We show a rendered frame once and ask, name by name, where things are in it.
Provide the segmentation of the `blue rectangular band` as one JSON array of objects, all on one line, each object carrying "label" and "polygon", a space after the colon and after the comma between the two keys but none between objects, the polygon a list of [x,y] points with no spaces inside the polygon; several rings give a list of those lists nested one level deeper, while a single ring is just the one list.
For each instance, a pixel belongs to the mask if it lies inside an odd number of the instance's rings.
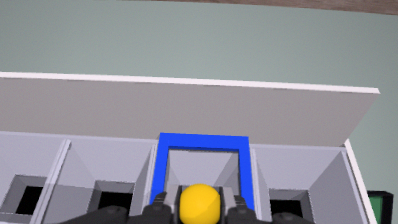
[{"label": "blue rectangular band", "polygon": [[156,194],[164,192],[169,148],[238,151],[241,196],[248,208],[254,210],[249,140],[246,136],[160,133],[150,204]]}]

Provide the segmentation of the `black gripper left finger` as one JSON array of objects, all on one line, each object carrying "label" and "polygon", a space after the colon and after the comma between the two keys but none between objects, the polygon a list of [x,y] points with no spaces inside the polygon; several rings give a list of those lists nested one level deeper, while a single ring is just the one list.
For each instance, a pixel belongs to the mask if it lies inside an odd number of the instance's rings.
[{"label": "black gripper left finger", "polygon": [[59,224],[180,224],[181,193],[182,185],[170,185],[168,192],[157,194],[141,215],[127,216],[126,208],[108,206]]}]

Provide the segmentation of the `yellow ball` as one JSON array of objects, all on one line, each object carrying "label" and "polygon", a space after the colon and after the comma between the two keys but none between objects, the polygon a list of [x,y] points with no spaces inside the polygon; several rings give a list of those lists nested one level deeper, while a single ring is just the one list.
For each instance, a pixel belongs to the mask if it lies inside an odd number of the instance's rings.
[{"label": "yellow ball", "polygon": [[179,217],[183,224],[217,224],[220,195],[211,186],[193,184],[180,195]]}]

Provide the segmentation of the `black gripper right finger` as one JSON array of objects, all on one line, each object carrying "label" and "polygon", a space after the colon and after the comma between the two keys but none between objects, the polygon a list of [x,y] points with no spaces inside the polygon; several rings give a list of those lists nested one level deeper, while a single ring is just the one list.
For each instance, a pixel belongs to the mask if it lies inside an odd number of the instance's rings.
[{"label": "black gripper right finger", "polygon": [[231,187],[219,187],[219,195],[220,219],[218,224],[315,224],[288,212],[273,214],[272,222],[257,220],[256,212],[248,208],[245,198],[240,195],[233,196]]}]

